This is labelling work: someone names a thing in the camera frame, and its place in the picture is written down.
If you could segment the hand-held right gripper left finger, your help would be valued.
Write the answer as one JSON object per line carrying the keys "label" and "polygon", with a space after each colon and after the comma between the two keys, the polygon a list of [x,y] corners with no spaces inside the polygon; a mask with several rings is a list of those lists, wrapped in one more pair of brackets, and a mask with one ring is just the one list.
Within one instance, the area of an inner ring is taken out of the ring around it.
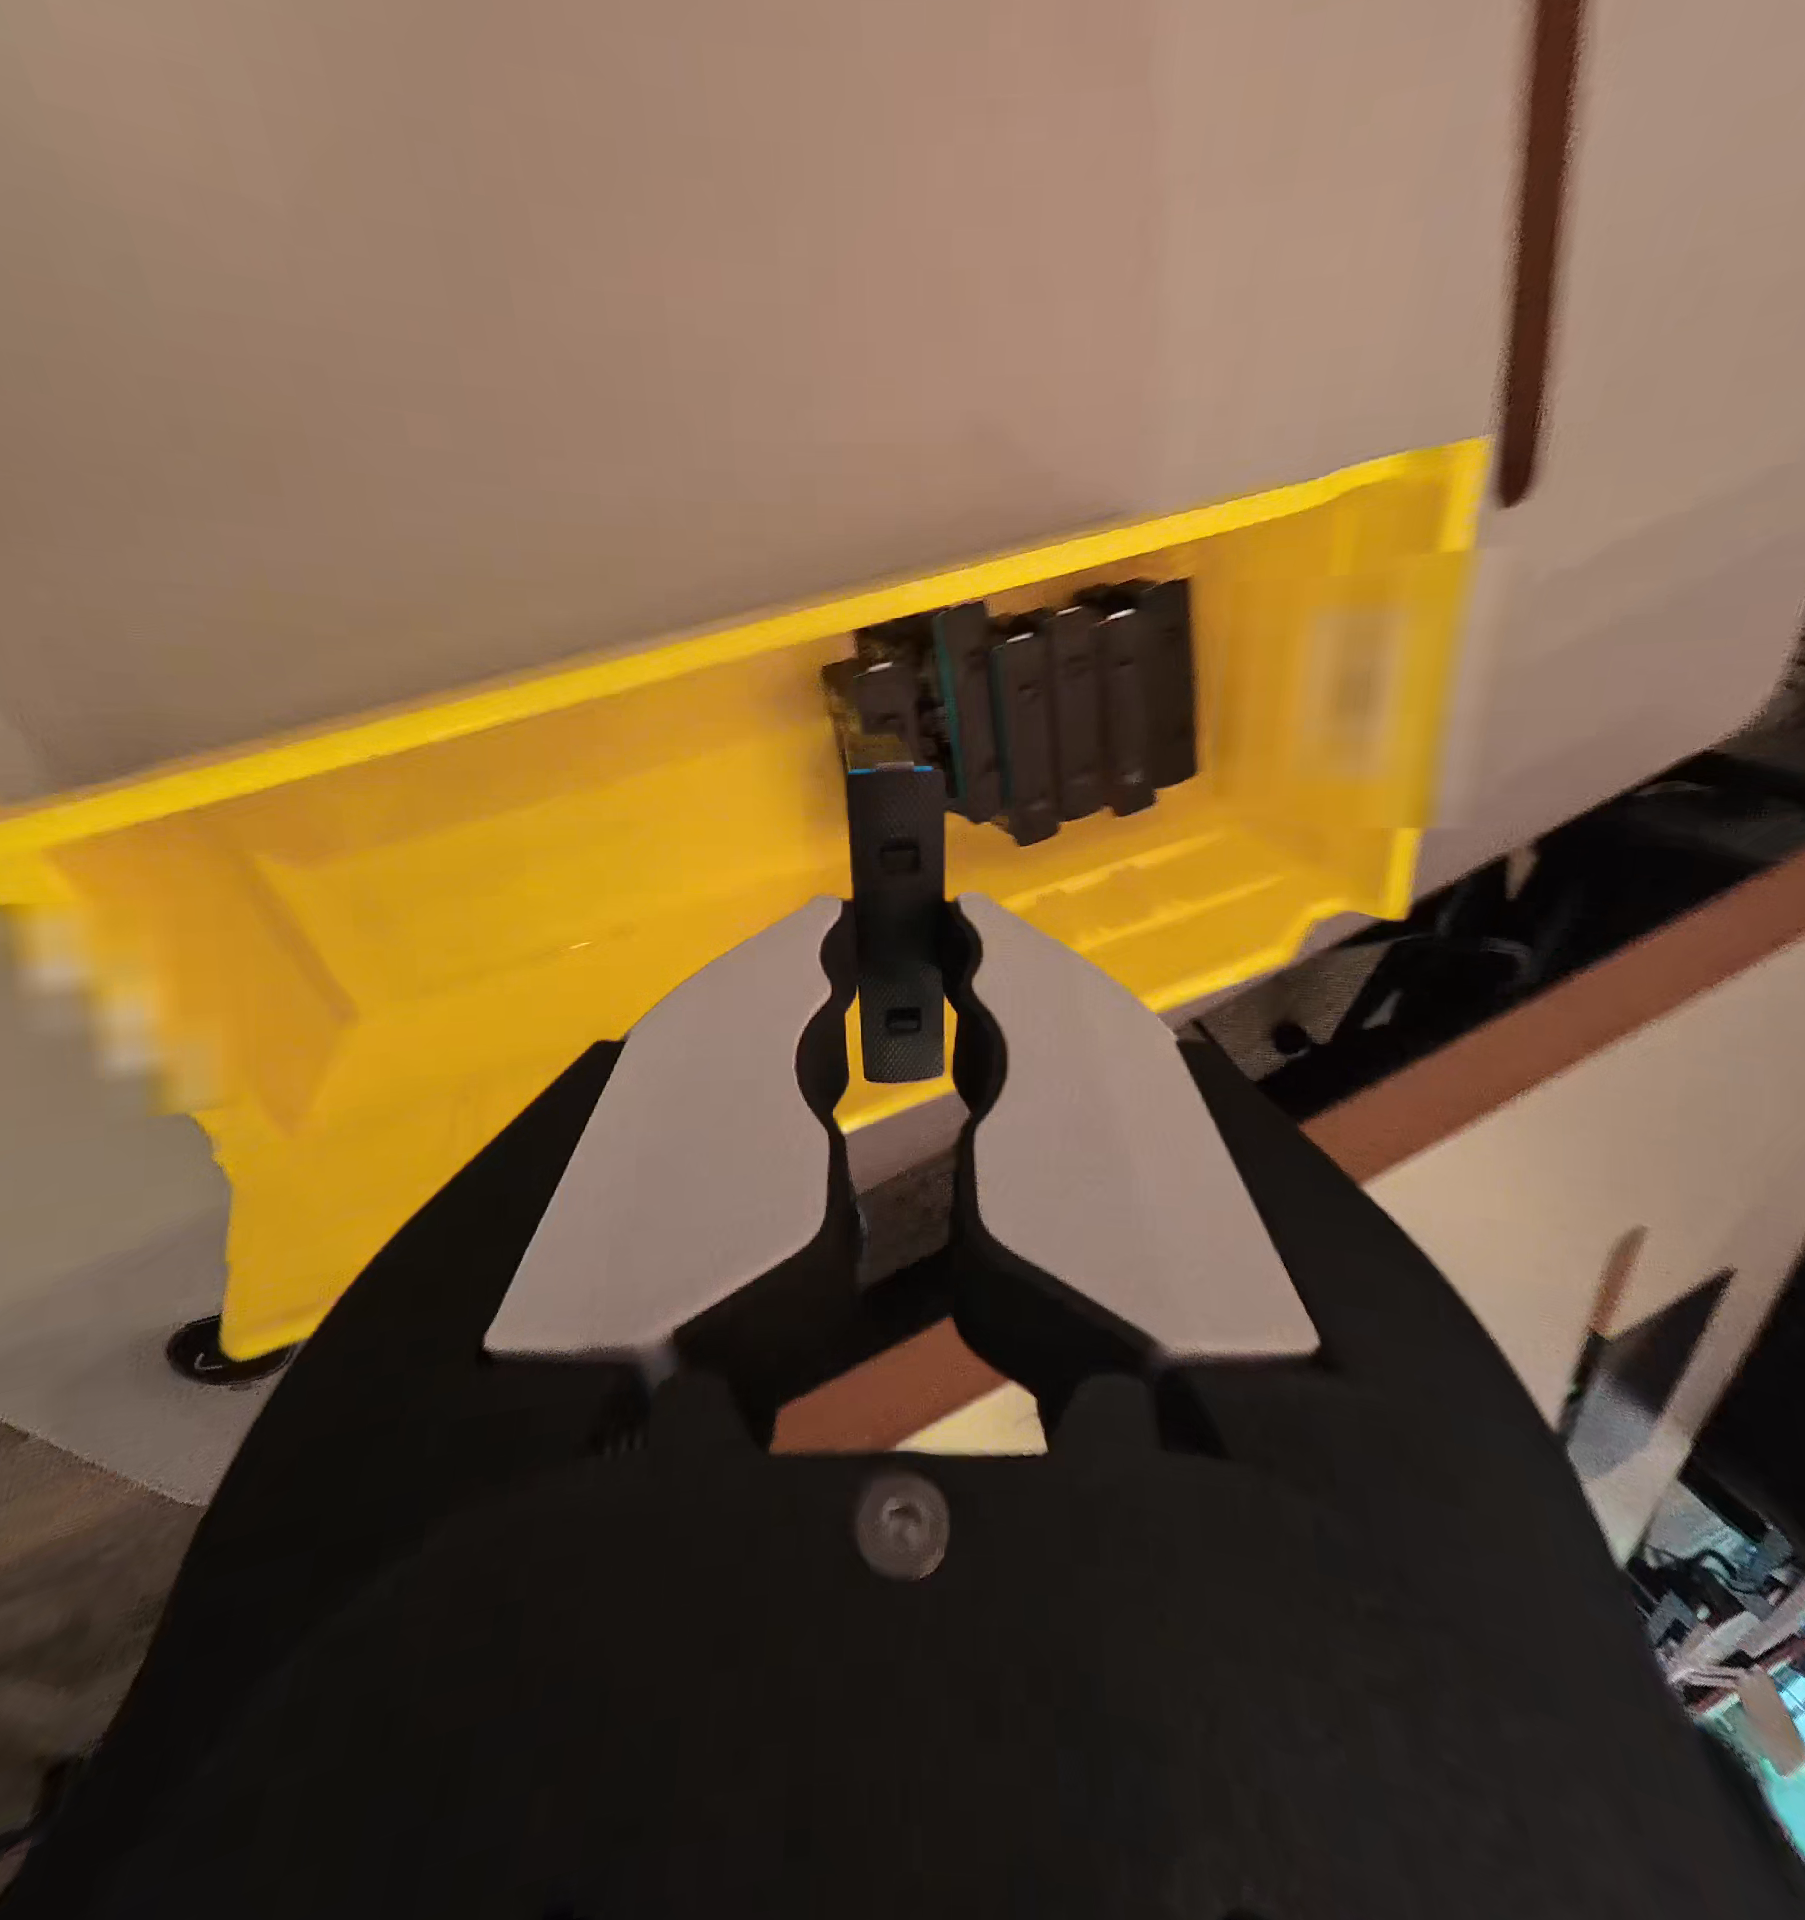
{"label": "hand-held right gripper left finger", "polygon": [[484,1335],[487,1356],[675,1356],[846,1317],[863,1219],[837,1106],[857,984],[818,897],[627,1034]]}

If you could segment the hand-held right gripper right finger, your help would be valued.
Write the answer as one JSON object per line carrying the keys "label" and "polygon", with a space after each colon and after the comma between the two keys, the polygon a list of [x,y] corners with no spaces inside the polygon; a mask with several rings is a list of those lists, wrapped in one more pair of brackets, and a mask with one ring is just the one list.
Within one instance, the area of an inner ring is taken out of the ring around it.
{"label": "hand-held right gripper right finger", "polygon": [[1174,1029],[981,893],[960,1042],[979,1247],[1144,1361],[1294,1361],[1321,1335]]}

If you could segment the yellow plastic bin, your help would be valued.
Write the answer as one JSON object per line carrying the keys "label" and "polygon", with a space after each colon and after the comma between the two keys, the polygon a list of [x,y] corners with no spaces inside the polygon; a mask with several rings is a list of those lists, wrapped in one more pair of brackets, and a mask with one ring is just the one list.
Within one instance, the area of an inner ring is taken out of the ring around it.
{"label": "yellow plastic bin", "polygon": [[1161,1014],[1412,904],[1491,441],[759,612],[36,803],[0,909],[45,985],[192,1114],[233,1189],[222,1332],[306,1337],[598,1039],[850,879],[821,688],[859,628],[1185,578],[1198,774],[1020,848],[984,893]]}

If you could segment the black battery with blue edge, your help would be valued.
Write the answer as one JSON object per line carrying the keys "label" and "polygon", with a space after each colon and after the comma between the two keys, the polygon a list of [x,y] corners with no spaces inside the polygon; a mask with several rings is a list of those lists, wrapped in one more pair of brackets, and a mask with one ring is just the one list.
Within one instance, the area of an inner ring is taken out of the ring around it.
{"label": "black battery with blue edge", "polygon": [[945,1072],[945,781],[928,764],[845,777],[863,1076],[912,1086]]}

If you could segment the row of black batteries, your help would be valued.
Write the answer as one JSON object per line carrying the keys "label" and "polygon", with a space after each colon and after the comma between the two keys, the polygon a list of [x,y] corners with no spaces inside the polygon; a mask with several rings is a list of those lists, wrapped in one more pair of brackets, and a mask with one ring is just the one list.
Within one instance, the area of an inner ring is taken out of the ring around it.
{"label": "row of black batteries", "polygon": [[1032,612],[974,599],[859,628],[820,682],[848,774],[934,775],[946,811],[1018,845],[1129,818],[1194,780],[1188,578],[1073,589]]}

